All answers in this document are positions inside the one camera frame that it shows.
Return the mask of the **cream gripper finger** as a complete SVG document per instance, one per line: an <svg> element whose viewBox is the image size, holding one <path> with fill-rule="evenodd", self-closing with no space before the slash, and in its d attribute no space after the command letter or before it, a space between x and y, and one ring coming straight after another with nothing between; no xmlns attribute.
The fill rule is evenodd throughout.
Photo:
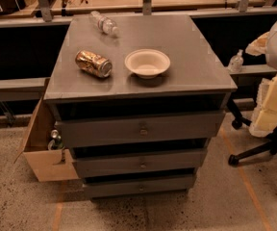
<svg viewBox="0 0 277 231"><path fill-rule="evenodd" d="M245 52L252 56L260 56L266 52L266 45L269 32L260 35L258 38L253 40L245 49Z"/></svg>

